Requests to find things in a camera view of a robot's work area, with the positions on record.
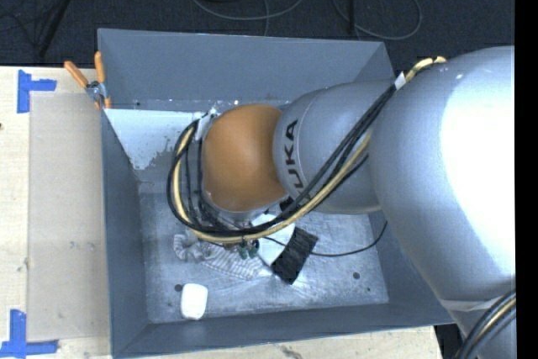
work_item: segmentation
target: blue tape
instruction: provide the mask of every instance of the blue tape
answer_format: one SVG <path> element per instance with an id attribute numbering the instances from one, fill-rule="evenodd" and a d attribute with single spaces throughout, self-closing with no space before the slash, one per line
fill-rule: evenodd
<path id="1" fill-rule="evenodd" d="M 32 75 L 18 70 L 17 112 L 27 113 L 30 111 L 30 92 L 54 92 L 55 80 L 32 81 Z"/>
<path id="2" fill-rule="evenodd" d="M 26 359 L 27 355 L 44 355 L 56 353 L 58 340 L 46 342 L 26 342 L 26 313 L 12 309 L 9 324 L 9 341 L 0 346 L 0 357 Z"/>

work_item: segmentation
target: wire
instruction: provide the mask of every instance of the wire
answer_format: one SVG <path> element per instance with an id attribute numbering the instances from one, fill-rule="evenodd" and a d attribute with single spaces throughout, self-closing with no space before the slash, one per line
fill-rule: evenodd
<path id="1" fill-rule="evenodd" d="M 407 38 L 410 38 L 411 36 L 413 36 L 415 33 L 417 33 L 419 31 L 419 28 L 420 28 L 420 25 L 422 24 L 422 9 L 420 8 L 420 4 L 419 4 L 419 1 L 418 0 L 413 0 L 413 3 L 414 3 L 414 6 L 417 8 L 417 12 L 419 14 L 419 18 L 417 20 L 417 24 L 415 25 L 414 29 L 411 30 L 409 33 L 407 34 L 403 34 L 401 36 L 389 36 L 389 35 L 385 35 L 385 34 L 379 34 L 379 33 L 375 33 L 375 32 L 372 32 L 371 30 L 368 30 L 368 29 L 364 29 L 363 27 L 359 26 L 358 24 L 354 24 L 354 27 L 356 30 L 360 30 L 361 32 L 363 33 L 366 33 L 366 34 L 369 34 L 370 36 L 373 36 L 375 38 L 379 38 L 379 39 L 382 39 L 382 40 L 405 40 Z M 340 16 L 346 21 L 346 22 L 350 22 L 350 20 L 348 19 L 348 17 L 346 16 L 346 14 L 340 9 L 340 7 L 338 6 L 338 4 L 336 3 L 336 0 L 333 0 L 333 4 L 335 5 L 335 8 L 336 8 L 336 11 L 338 11 L 338 13 L 340 14 Z"/>
<path id="2" fill-rule="evenodd" d="M 263 236 L 271 235 L 275 232 L 278 232 L 281 229 L 284 229 L 286 226 L 289 226 L 291 223 L 294 223 L 296 220 L 301 218 L 303 215 L 311 211 L 313 208 L 315 208 L 332 190 L 341 182 L 343 176 L 352 168 L 352 166 L 355 164 L 358 158 L 361 157 L 361 155 L 366 150 L 367 144 L 370 140 L 370 132 L 367 133 L 367 136 L 362 141 L 362 143 L 357 147 L 355 153 L 350 157 L 350 160 L 347 161 L 347 163 L 342 167 L 342 170 L 339 172 L 338 175 L 336 175 L 331 181 L 329 181 L 325 186 L 322 187 L 322 189 L 312 198 L 310 199 L 304 206 L 299 208 L 294 214 L 292 214 L 289 218 L 283 220 L 279 224 L 275 224 L 272 227 L 270 227 L 267 230 L 262 230 L 260 233 L 255 234 L 248 234 L 248 235 L 242 235 L 238 234 L 238 232 L 219 232 L 216 231 L 219 235 L 211 235 L 207 234 L 205 232 L 202 232 L 200 230 L 196 230 L 193 228 L 192 223 L 190 222 L 187 213 L 185 212 L 185 208 L 182 206 L 181 202 L 181 194 L 179 191 L 179 186 L 177 183 L 177 179 L 179 177 L 179 168 L 182 161 L 182 155 L 188 145 L 188 141 L 192 140 L 194 133 L 194 128 L 189 126 L 188 133 L 182 138 L 182 142 L 178 147 L 177 150 L 177 158 L 175 160 L 175 164 L 172 166 L 172 169 L 170 170 L 168 181 L 167 181 L 167 191 L 169 191 L 169 187 L 173 183 L 173 194 L 174 194 L 174 200 L 175 205 L 177 208 L 174 208 L 174 203 L 171 203 L 171 198 L 169 193 L 167 194 L 167 197 L 169 198 L 169 203 L 171 203 L 171 209 L 172 212 L 188 227 L 191 227 L 193 229 L 193 233 L 200 238 L 201 240 L 208 240 L 210 242 L 221 242 L 223 244 L 234 244 L 238 242 L 244 242 L 245 240 L 256 240 L 258 238 L 261 238 Z M 260 229 L 261 225 L 256 226 L 255 228 L 251 228 L 252 230 Z"/>
<path id="3" fill-rule="evenodd" d="M 291 7 L 286 8 L 283 11 L 280 11 L 277 13 L 266 13 L 266 15 L 260 15 L 260 16 L 254 16 L 254 17 L 234 17 L 230 15 L 224 15 L 222 13 L 216 13 L 215 11 L 212 11 L 211 9 L 202 5 L 198 0 L 192 0 L 192 1 L 196 3 L 201 9 L 203 9 L 206 13 L 210 13 L 214 15 L 215 17 L 229 19 L 233 21 L 257 21 L 261 19 L 281 17 L 282 15 L 294 10 L 303 0 L 297 0 Z"/>
<path id="4" fill-rule="evenodd" d="M 385 224 L 383 225 L 383 227 L 381 229 L 381 232 L 379 233 L 377 238 L 371 244 L 369 244 L 369 245 L 367 245 L 365 247 L 362 247 L 360 249 L 353 250 L 353 251 L 346 251 L 344 253 L 335 253 L 335 254 L 318 253 L 318 252 L 312 251 L 310 254 L 312 256 L 319 256 L 319 257 L 344 257 L 344 256 L 355 255 L 357 253 L 362 253 L 363 251 L 371 249 L 372 247 L 374 247 L 380 241 L 381 237 L 383 236 L 383 233 L 385 232 L 385 229 L 387 228 L 387 225 L 388 225 L 388 223 L 385 221 Z M 280 242 L 279 240 L 275 240 L 274 238 L 271 238 L 269 236 L 265 237 L 265 239 L 270 240 L 272 242 L 276 242 L 277 244 L 282 245 L 283 247 L 286 246 L 286 244 L 284 244 L 283 242 Z"/>
<path id="5" fill-rule="evenodd" d="M 435 61 L 431 60 L 421 61 L 418 65 L 415 65 L 413 71 L 414 74 L 411 77 L 414 77 L 418 71 L 423 69 L 425 66 L 434 63 Z M 372 132 L 368 129 L 375 118 L 378 116 L 381 111 L 382 106 L 392 97 L 392 95 L 405 83 L 396 82 L 388 88 L 376 102 L 367 110 L 366 113 L 362 115 L 353 129 L 348 133 L 348 135 L 341 141 L 337 149 L 331 154 L 326 163 L 318 171 L 314 179 L 308 184 L 308 186 L 297 196 L 293 202 L 288 205 L 275 219 L 264 224 L 259 224 L 248 229 L 241 230 L 226 230 L 222 231 L 215 229 L 214 227 L 204 227 L 199 229 L 195 224 L 193 224 L 189 211 L 186 211 L 184 204 L 182 202 L 182 195 L 179 186 L 179 179 L 181 178 L 181 164 L 182 158 L 187 151 L 189 145 L 193 141 L 195 131 L 198 128 L 198 121 L 195 120 L 192 122 L 186 129 L 181 133 L 175 148 L 175 157 L 172 162 L 171 169 L 168 173 L 168 178 L 166 180 L 166 197 L 168 204 L 171 208 L 171 211 L 177 217 L 177 219 L 182 222 L 187 227 L 193 230 L 193 233 L 201 240 L 206 240 L 209 242 L 220 242 L 223 244 L 236 244 L 243 243 L 246 240 L 257 240 L 261 237 L 271 235 L 275 232 L 278 232 L 281 229 L 289 226 L 291 223 L 294 223 L 309 211 L 315 209 L 320 203 L 324 201 L 349 175 L 353 169 L 356 168 L 357 164 L 364 163 L 366 160 L 366 150 L 368 143 L 370 141 L 370 136 Z M 358 142 L 358 145 L 354 149 L 351 156 L 341 157 L 338 160 L 338 166 L 333 170 L 330 175 L 329 180 L 324 184 L 324 186 L 312 197 L 309 197 L 309 200 L 305 204 L 301 204 L 303 199 L 309 196 L 311 190 L 317 186 L 324 174 L 329 170 L 330 166 L 339 156 L 339 154 L 344 151 L 345 156 L 351 152 L 351 148 Z"/>
<path id="6" fill-rule="evenodd" d="M 483 346 L 514 318 L 515 290 L 506 293 L 478 320 L 457 352 L 456 359 L 474 359 Z"/>

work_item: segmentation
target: black floor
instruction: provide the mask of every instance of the black floor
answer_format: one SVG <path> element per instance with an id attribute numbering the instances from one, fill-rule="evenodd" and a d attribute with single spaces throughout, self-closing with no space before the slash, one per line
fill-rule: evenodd
<path id="1" fill-rule="evenodd" d="M 316 39 L 356 38 L 334 2 L 347 16 L 348 0 L 302 0 L 272 18 L 268 36 Z M 72 0 L 45 57 L 36 45 L 46 18 L 61 0 L 0 0 L 0 64 L 60 66 L 73 60 L 91 66 L 98 28 L 263 35 L 265 20 L 235 21 L 202 10 L 193 0 Z M 297 0 L 267 0 L 270 13 Z M 422 21 L 404 40 L 385 40 L 394 69 L 409 69 L 422 56 L 447 58 L 470 50 L 514 43 L 514 0 L 417 0 Z M 419 15 L 413 0 L 355 0 L 356 23 L 374 34 L 402 36 L 414 30 Z M 263 0 L 208 3 L 231 17 L 266 14 Z M 383 40 L 359 31 L 363 40 Z"/>

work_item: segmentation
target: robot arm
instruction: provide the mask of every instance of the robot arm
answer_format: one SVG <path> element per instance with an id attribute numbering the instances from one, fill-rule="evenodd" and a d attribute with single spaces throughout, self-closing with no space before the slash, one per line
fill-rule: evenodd
<path id="1" fill-rule="evenodd" d="M 465 335 L 475 336 L 472 328 L 502 299 L 498 334 L 478 334 L 492 338 L 481 355 L 513 357 L 515 319 L 506 316 L 515 312 L 515 297 L 506 294 L 515 280 L 514 47 L 416 72 L 396 82 L 321 89 L 280 110 L 245 106 L 218 117 L 202 151 L 215 218 L 246 221 L 286 197 L 294 203 L 271 223 L 197 235 L 234 244 L 278 231 L 313 208 L 381 209 Z"/>

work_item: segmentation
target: gray metal bin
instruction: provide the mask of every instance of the gray metal bin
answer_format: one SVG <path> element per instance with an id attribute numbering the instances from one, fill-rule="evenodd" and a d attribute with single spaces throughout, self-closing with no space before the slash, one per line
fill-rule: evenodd
<path id="1" fill-rule="evenodd" d="M 216 103 L 224 108 L 227 103 L 279 104 L 344 82 L 393 77 L 381 42 L 100 29 L 98 48 L 113 109 L 194 112 Z M 240 311 L 217 310 L 224 297 L 221 279 L 218 292 L 208 285 L 210 297 L 213 289 L 214 297 L 221 299 L 218 304 L 208 303 L 208 315 L 195 321 L 182 319 L 180 293 L 174 290 L 177 280 L 182 280 L 182 262 L 168 243 L 182 226 L 166 211 L 162 187 L 171 153 L 159 154 L 159 160 L 145 170 L 135 169 L 104 111 L 101 120 L 114 357 L 452 323 L 402 252 L 390 226 L 371 252 L 331 263 L 337 268 L 334 273 L 331 265 L 322 267 L 324 272 L 321 267 L 316 270 L 321 264 L 311 256 L 303 272 L 308 277 L 305 285 L 320 286 L 315 300 L 295 302 L 294 298 L 304 296 L 300 287 L 273 276 L 259 282 L 265 287 L 257 296 L 235 294 L 248 292 L 250 281 L 236 282 L 239 290 L 229 289 L 227 294 Z M 304 223 L 315 229 L 319 214 L 309 216 Z M 363 221 L 356 228 L 366 227 L 367 237 L 376 237 L 383 214 L 360 217 Z M 331 223 L 339 220 L 333 218 Z M 351 276 L 354 272 L 361 274 L 358 280 Z M 342 273 L 349 277 L 344 280 Z M 264 302 L 269 288 L 270 304 Z M 339 289 L 345 295 L 339 295 Z"/>

